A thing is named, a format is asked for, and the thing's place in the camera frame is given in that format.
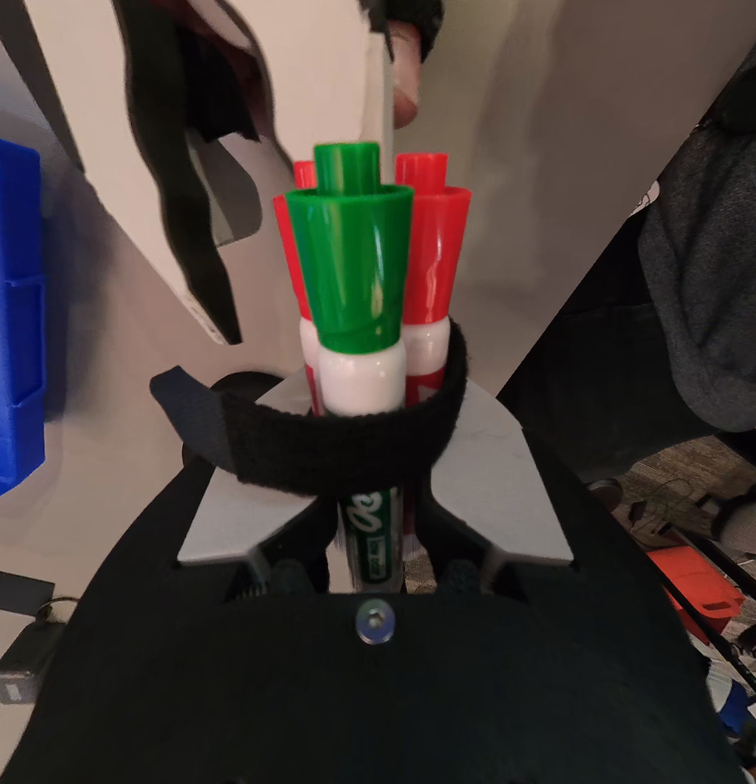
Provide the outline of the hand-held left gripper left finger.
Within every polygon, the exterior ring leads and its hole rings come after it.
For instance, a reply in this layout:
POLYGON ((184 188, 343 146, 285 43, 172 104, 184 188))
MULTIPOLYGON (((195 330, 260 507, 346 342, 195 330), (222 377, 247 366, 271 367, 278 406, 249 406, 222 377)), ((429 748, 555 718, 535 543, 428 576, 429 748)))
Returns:
POLYGON ((335 534, 331 498, 246 485, 216 468, 177 559, 184 566, 241 564, 255 587, 270 582, 276 563, 295 560, 316 591, 328 591, 326 551, 335 534))

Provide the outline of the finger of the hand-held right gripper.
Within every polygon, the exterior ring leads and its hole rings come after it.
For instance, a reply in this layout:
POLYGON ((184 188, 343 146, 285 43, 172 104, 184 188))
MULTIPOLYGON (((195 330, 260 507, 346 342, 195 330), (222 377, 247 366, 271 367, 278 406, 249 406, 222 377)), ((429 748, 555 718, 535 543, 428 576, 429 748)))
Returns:
POLYGON ((215 245, 255 234, 259 186, 236 138, 262 144, 294 182, 320 143, 393 147, 392 65, 383 2, 186 3, 187 146, 215 245))
POLYGON ((187 145, 173 22, 143 2, 23 6, 101 204, 213 340, 241 343, 210 198, 187 145))

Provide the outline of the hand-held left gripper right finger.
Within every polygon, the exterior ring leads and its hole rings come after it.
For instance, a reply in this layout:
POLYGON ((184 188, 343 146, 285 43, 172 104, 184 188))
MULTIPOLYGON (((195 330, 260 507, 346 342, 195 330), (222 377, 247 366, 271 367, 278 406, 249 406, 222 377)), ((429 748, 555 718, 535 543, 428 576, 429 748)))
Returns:
POLYGON ((511 564, 568 567, 574 560, 518 421, 468 381, 446 449, 415 494, 416 535, 436 576, 470 562, 492 591, 511 564))

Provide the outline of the green dry erase marker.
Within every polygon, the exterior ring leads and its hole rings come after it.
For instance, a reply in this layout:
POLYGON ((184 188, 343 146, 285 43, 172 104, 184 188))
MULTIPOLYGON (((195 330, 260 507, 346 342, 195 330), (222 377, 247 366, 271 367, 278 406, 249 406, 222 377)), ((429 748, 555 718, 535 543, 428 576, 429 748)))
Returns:
POLYGON ((285 200, 321 345, 324 408, 338 417, 396 411, 405 404, 412 191, 382 183, 376 142, 319 144, 314 164, 317 186, 285 200))

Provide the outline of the red dry erase marker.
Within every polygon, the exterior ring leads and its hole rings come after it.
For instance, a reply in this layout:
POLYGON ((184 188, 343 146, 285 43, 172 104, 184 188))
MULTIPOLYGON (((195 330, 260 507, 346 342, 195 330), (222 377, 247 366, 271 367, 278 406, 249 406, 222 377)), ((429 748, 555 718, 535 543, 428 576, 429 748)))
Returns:
POLYGON ((305 360, 307 384, 311 393, 311 409, 313 414, 316 417, 319 417, 325 414, 325 408, 322 402, 320 372, 318 369, 318 352, 320 348, 318 332, 311 318, 311 309, 307 299, 304 275, 302 274, 294 229, 285 194, 275 196, 273 198, 273 206, 285 252, 289 276, 300 311, 299 332, 305 360))
POLYGON ((395 158, 395 182, 414 192, 402 317, 407 408, 440 391, 447 364, 449 308, 472 197, 447 185, 448 162, 444 153, 395 158))

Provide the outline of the person's right hand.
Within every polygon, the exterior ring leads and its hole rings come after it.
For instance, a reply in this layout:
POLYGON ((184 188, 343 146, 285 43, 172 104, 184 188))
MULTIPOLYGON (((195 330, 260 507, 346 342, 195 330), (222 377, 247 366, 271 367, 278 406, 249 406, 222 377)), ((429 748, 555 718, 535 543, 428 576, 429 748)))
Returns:
POLYGON ((394 128, 402 129, 416 118, 420 103, 421 37, 411 24, 391 21, 389 34, 394 54, 394 128))

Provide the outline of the blue plastic bin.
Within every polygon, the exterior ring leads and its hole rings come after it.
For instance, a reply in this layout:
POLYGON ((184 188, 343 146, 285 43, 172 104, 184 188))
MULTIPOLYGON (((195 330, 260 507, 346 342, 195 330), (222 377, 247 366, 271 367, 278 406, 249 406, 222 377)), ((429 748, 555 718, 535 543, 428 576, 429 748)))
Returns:
POLYGON ((0 139, 0 496, 46 457, 41 201, 39 154, 0 139))

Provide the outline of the orange plastic box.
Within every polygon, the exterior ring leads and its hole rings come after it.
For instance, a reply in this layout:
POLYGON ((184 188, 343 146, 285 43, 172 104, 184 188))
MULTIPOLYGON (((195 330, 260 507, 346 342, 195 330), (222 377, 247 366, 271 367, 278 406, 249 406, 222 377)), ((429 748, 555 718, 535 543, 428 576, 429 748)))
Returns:
POLYGON ((675 546, 647 555, 715 632, 722 633, 740 615, 745 602, 742 591, 692 547, 675 546))

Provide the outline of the black tape strip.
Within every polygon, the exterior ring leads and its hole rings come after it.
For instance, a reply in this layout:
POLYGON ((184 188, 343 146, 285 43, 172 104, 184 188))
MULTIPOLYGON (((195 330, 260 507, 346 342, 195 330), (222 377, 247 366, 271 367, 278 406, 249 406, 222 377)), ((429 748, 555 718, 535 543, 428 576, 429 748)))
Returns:
POLYGON ((0 611, 34 617, 54 590, 54 583, 0 571, 0 611))

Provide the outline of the grey shoe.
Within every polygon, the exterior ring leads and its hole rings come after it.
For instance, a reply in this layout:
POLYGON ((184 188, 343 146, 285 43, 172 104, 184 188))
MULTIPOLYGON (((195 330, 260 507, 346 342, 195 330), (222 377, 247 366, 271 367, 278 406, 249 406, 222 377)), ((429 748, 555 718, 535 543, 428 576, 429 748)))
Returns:
POLYGON ((718 543, 756 555, 756 496, 741 495, 726 502, 715 528, 718 543))

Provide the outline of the black round button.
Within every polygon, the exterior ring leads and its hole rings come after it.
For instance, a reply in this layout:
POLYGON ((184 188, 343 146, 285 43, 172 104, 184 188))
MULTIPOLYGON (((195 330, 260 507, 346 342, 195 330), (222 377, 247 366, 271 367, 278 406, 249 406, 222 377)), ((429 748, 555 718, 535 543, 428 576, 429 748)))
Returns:
POLYGON ((747 73, 724 92, 716 124, 733 135, 756 133, 756 72, 747 73))

